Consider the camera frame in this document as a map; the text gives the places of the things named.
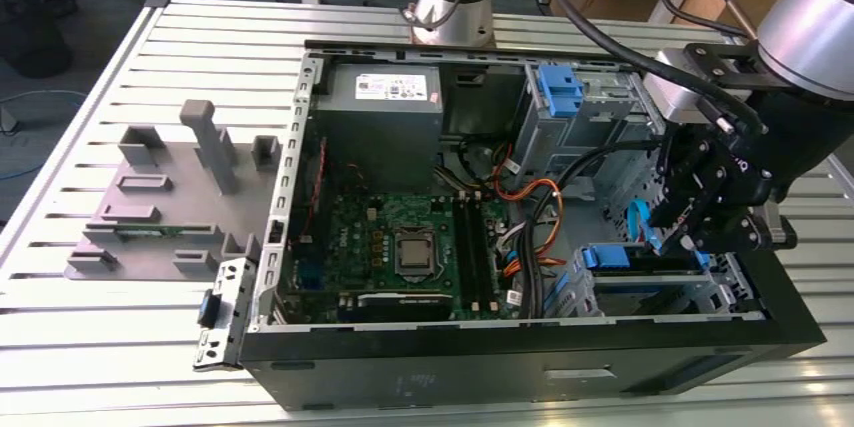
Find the motherboard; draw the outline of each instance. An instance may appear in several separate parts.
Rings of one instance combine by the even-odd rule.
[[[326,252],[297,260],[286,303],[313,323],[502,318],[493,248],[506,217],[506,204],[479,197],[337,196]]]

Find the slotted metal tabletop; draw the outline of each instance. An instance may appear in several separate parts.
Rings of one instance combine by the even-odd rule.
[[[680,26],[601,23],[650,55],[720,37]],[[562,19],[495,16],[502,48],[595,52]],[[75,282],[67,256],[99,205],[131,124],[167,141],[188,98],[218,106],[234,142],[283,134],[306,39],[409,41],[391,9],[172,0],[144,8],[0,235],[0,425],[315,422],[341,425],[854,425],[854,206],[826,162],[782,211],[801,236],[780,252],[829,342],[677,397],[417,410],[285,412],[246,372],[191,370],[208,283]]]

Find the green motherboard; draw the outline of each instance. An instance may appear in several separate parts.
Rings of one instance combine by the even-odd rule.
[[[507,217],[503,202],[343,195],[331,211],[322,265],[298,266],[307,321],[341,322],[341,296],[361,293],[441,294],[453,298],[453,319],[502,318],[493,247]]]

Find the open computer tower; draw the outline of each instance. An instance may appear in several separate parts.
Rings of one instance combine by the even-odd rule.
[[[287,409],[403,408],[676,394],[824,342],[773,252],[650,254],[654,149],[563,189],[523,312],[533,203],[494,183],[661,135],[639,75],[589,55],[309,44],[261,257],[220,267],[196,369],[249,369]]]

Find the power supply label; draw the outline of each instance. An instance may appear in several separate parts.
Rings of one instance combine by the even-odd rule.
[[[362,74],[357,77],[357,100],[427,100],[427,76]]]

